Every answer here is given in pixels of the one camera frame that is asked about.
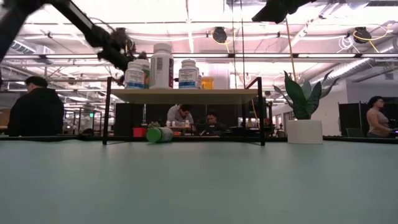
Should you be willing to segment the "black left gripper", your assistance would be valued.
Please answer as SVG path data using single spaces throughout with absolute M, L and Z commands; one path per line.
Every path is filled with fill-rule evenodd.
M 105 60 L 119 70 L 127 70 L 128 63 L 136 59 L 135 44 L 123 27 L 109 33 L 102 27 L 93 26 L 86 35 L 86 41 L 94 48 L 101 48 L 96 53 L 98 60 Z

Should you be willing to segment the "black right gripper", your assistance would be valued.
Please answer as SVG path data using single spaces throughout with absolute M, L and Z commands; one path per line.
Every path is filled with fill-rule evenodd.
M 252 17 L 253 22 L 282 22 L 287 14 L 294 14 L 299 7 L 315 0 L 268 0 L 266 5 Z

